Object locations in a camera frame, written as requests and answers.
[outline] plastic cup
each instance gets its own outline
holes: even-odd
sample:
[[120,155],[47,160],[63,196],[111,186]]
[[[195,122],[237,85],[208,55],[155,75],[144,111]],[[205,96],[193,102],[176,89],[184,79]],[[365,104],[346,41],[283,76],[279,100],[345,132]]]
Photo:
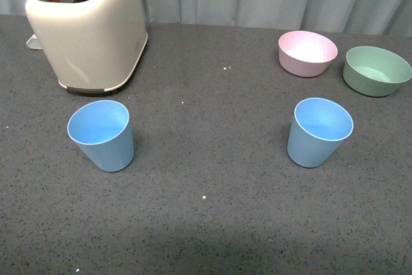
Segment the plastic cup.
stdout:
[[129,111],[119,102],[100,100],[81,107],[71,116],[67,132],[103,171],[117,172],[135,155]]
[[350,114],[338,103],[308,98],[295,107],[288,141],[289,157],[300,166],[321,165],[353,131]]

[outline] speckled countertop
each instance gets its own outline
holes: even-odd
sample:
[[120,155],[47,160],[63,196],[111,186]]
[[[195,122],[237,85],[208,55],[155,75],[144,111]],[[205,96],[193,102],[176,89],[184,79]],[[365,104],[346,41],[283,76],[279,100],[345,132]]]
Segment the speckled countertop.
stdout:
[[[136,156],[105,173],[66,133],[101,98],[60,87],[26,18],[0,16],[0,274],[412,274],[412,82],[371,98],[342,79],[351,47],[412,63],[412,39],[327,33],[338,57],[304,79],[279,65],[285,31],[147,31],[131,80],[104,97],[129,109]],[[355,123],[314,169],[286,152],[307,97]]]

